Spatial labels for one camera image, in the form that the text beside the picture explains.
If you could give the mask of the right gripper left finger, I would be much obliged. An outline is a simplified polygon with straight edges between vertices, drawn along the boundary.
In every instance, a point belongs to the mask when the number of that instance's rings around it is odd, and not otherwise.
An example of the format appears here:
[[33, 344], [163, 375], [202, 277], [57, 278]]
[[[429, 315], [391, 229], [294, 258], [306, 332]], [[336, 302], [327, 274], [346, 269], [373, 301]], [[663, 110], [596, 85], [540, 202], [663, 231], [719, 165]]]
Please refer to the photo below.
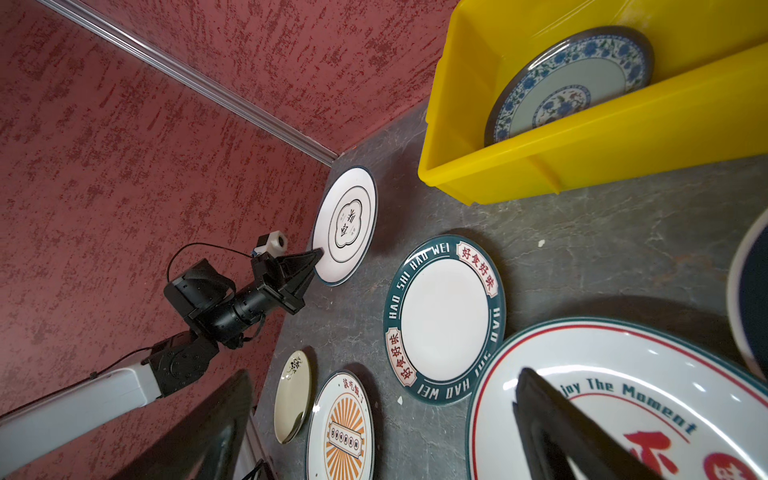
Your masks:
[[239, 370], [116, 479], [232, 479], [253, 402]]

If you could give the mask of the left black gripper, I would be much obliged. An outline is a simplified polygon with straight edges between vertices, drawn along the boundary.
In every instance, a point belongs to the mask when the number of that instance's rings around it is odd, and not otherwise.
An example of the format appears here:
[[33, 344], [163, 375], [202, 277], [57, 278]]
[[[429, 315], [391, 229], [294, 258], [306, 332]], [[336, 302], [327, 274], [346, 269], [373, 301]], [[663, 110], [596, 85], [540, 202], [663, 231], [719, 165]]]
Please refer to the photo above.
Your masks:
[[291, 314], [301, 310], [303, 296], [313, 281], [316, 265], [324, 256], [322, 248], [283, 255], [261, 254], [251, 260], [257, 289], [274, 304]]

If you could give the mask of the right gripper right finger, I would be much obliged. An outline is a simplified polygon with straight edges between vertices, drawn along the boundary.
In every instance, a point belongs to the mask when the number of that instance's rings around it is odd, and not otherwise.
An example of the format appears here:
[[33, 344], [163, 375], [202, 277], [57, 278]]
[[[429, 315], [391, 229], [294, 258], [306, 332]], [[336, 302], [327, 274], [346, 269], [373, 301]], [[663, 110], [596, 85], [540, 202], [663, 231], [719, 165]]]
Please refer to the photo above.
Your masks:
[[518, 376], [513, 412], [533, 479], [657, 479], [535, 370]]

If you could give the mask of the white plate black cloud emblem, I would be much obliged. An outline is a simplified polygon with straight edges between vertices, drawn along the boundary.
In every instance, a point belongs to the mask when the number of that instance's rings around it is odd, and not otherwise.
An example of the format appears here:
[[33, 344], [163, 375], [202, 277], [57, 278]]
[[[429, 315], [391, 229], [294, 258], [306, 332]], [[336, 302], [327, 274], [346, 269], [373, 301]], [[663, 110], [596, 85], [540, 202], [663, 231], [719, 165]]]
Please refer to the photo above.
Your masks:
[[378, 215], [378, 192], [370, 171], [355, 166], [330, 186], [313, 228], [311, 247], [322, 257], [315, 265], [319, 279], [337, 286], [361, 265], [372, 241]]

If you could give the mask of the cream plate black floral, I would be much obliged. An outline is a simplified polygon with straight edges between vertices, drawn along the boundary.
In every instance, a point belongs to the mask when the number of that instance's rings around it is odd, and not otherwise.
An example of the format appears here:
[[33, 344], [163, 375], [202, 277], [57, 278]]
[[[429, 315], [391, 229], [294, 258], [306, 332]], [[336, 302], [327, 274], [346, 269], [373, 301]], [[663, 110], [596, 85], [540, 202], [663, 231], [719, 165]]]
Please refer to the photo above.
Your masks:
[[306, 418], [313, 389], [312, 367], [303, 350], [294, 351], [285, 362], [275, 396], [273, 425], [280, 444], [290, 442]]

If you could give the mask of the blue floral teal plate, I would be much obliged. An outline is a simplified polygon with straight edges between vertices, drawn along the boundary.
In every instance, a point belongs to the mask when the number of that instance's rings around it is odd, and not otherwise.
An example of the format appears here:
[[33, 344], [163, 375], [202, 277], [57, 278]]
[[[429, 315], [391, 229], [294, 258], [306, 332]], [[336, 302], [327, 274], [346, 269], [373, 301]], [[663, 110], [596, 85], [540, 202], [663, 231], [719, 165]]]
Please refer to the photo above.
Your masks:
[[653, 47], [625, 26], [585, 30], [526, 64], [496, 99], [484, 131], [486, 147], [649, 85]]

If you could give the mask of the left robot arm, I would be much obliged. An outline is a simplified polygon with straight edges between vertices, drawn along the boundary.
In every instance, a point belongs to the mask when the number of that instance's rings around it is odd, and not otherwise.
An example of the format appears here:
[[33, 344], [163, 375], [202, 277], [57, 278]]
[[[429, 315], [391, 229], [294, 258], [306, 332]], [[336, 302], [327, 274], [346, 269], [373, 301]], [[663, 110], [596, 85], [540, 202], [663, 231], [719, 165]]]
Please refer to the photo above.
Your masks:
[[89, 378], [1, 418], [1, 473], [8, 475], [132, 410], [198, 381], [222, 347], [235, 350], [252, 326], [280, 308], [300, 311], [322, 249], [251, 257], [254, 280], [243, 288], [201, 260], [164, 288], [186, 331], [125, 355]]

